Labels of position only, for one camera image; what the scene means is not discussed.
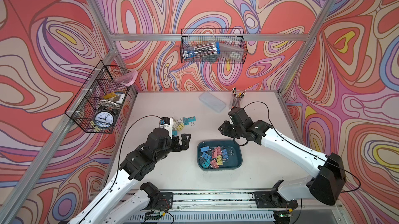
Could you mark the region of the blue binder clip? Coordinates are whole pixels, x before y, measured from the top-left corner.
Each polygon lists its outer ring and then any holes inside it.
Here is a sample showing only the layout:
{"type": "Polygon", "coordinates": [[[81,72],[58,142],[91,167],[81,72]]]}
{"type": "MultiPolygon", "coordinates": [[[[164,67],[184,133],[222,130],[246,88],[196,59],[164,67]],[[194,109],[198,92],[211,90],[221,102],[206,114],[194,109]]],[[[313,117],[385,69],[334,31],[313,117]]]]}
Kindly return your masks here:
{"type": "Polygon", "coordinates": [[[200,148],[200,151],[201,151],[201,152],[205,152],[205,153],[206,153],[206,152],[209,152],[210,150],[211,150],[211,149],[210,149],[209,146],[204,146],[204,147],[201,147],[201,148],[200,148]]]}
{"type": "Polygon", "coordinates": [[[201,157],[202,157],[203,159],[205,159],[205,160],[210,160],[210,159],[212,158],[212,156],[209,155],[209,154],[206,153],[206,152],[203,152],[202,155],[201,155],[201,157]]]}

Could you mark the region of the dark teal storage tray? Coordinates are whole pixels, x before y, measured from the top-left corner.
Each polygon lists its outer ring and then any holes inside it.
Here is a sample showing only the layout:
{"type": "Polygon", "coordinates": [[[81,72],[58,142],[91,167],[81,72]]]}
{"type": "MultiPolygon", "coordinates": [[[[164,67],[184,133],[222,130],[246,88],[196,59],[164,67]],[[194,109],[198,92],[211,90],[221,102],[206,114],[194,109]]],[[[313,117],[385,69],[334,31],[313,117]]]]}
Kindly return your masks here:
{"type": "Polygon", "coordinates": [[[239,144],[233,139],[230,139],[230,140],[228,140],[228,139],[220,139],[220,140],[203,141],[197,146],[197,163],[198,163],[198,166],[203,171],[235,170],[235,169],[239,168],[242,165],[242,163],[243,163],[241,148],[240,148],[239,144]],[[211,165],[210,165],[209,168],[203,169],[201,167],[201,164],[204,161],[206,161],[206,160],[201,157],[203,152],[200,151],[200,148],[204,147],[204,146],[209,146],[210,149],[211,149],[209,152],[207,152],[209,155],[212,156],[212,158],[209,160],[210,162],[212,160],[216,159],[216,157],[213,158],[213,149],[215,147],[218,147],[218,146],[221,147],[221,150],[223,150],[223,149],[231,149],[234,152],[234,156],[231,156],[228,160],[224,160],[223,159],[223,165],[219,166],[218,169],[213,169],[211,167],[211,165]]]}

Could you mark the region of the teal binder clip lone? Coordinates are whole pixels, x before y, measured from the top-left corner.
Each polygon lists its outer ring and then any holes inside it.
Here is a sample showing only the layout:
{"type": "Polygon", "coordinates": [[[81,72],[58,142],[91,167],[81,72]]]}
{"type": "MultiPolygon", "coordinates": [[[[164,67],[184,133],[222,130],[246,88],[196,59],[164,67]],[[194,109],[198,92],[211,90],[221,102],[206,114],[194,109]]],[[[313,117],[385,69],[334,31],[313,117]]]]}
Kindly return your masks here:
{"type": "Polygon", "coordinates": [[[204,162],[201,164],[201,167],[202,167],[203,169],[207,169],[207,168],[210,167],[210,165],[211,165],[210,161],[209,161],[209,160],[206,160],[206,161],[204,161],[204,162]]]}

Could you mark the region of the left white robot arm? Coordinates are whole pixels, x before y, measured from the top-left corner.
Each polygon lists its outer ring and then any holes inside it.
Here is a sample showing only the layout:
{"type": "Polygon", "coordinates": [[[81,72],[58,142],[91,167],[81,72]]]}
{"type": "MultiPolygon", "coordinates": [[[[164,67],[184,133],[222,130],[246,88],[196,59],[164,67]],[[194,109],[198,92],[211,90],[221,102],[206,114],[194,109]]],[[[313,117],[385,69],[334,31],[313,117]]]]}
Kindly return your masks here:
{"type": "Polygon", "coordinates": [[[155,128],[146,142],[126,155],[111,181],[74,218],[70,224],[121,224],[128,217],[146,208],[158,197],[159,190],[150,182],[141,185],[139,191],[123,204],[120,200],[150,172],[155,165],[172,152],[189,149],[190,134],[173,137],[165,128],[155,128]]]}

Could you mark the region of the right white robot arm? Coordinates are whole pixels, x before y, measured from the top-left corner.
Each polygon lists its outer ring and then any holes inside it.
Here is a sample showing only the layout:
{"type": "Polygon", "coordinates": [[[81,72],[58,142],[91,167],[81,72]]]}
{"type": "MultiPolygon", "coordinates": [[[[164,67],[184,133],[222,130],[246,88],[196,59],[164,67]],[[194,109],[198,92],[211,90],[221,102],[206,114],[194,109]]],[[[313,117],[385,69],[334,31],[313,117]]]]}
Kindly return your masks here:
{"type": "Polygon", "coordinates": [[[228,116],[230,119],[218,128],[222,135],[244,138],[271,149],[308,174],[300,179],[276,182],[270,191],[270,202],[316,199],[325,205],[336,204],[347,181],[344,163],[339,155],[312,150],[279,133],[272,123],[263,120],[254,122],[243,108],[233,107],[228,116]]]}

